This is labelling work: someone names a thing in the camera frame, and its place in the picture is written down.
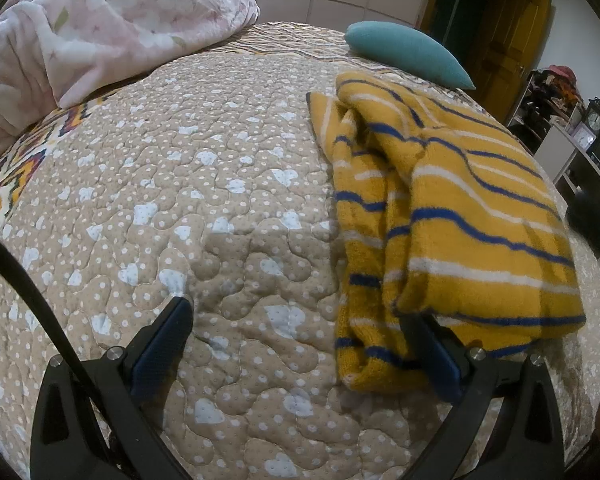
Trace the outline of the clothes pile with red hat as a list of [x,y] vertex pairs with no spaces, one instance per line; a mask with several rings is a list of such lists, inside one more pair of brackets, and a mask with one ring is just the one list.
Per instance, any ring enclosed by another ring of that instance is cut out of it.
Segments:
[[545,136],[552,122],[568,125],[573,115],[582,110],[583,99],[574,71],[565,65],[550,64],[542,70],[532,70],[509,125]]

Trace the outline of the teal pillow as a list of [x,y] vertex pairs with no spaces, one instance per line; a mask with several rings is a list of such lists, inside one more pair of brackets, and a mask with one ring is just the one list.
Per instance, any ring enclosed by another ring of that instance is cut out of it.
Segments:
[[462,90],[476,88],[457,58],[417,29],[390,22],[362,21],[347,28],[344,40],[356,55],[439,86]]

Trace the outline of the beige dotted quilt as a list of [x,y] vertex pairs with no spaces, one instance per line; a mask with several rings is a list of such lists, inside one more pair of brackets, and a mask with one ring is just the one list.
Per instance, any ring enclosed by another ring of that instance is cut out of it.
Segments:
[[76,353],[127,344],[173,294],[195,324],[155,418],[196,479],[395,479],[448,407],[336,379],[343,251],[306,94],[365,70],[340,32],[260,24],[112,94],[24,188],[0,239]]

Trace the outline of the colourful diamond pattern blanket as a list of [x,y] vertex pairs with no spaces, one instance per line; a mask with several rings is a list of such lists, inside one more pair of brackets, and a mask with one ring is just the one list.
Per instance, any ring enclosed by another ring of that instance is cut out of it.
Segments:
[[114,94],[99,91],[93,99],[67,108],[56,108],[23,133],[0,157],[0,229],[20,199],[26,185],[57,145]]

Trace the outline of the white shelf unit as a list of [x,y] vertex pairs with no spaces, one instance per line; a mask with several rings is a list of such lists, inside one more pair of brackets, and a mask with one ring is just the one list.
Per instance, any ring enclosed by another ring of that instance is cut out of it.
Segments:
[[600,161],[563,128],[550,126],[534,159],[567,203],[583,193],[600,204]]

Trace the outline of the pink floral comforter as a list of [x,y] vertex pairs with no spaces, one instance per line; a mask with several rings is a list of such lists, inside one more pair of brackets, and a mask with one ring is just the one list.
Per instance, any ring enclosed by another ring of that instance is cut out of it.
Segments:
[[256,0],[7,0],[0,12],[0,156],[57,107],[253,25]]

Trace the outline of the wooden door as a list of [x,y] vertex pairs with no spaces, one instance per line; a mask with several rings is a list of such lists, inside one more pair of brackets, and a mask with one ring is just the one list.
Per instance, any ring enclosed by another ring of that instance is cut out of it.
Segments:
[[550,0],[458,0],[448,36],[475,88],[472,98],[504,124],[540,53]]

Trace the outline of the small clock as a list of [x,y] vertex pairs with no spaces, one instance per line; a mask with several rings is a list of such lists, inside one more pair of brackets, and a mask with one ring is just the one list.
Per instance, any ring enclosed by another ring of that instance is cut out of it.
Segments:
[[600,98],[588,101],[588,107],[585,110],[582,122],[594,136],[600,133]]

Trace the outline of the yellow striped knit sweater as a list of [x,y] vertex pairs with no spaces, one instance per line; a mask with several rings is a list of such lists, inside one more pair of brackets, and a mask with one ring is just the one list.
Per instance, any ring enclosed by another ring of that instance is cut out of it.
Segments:
[[580,330],[565,222],[504,126],[360,72],[306,100],[347,258],[335,330],[343,385],[402,393],[422,383],[400,327],[411,314],[443,318],[463,344],[497,358]]

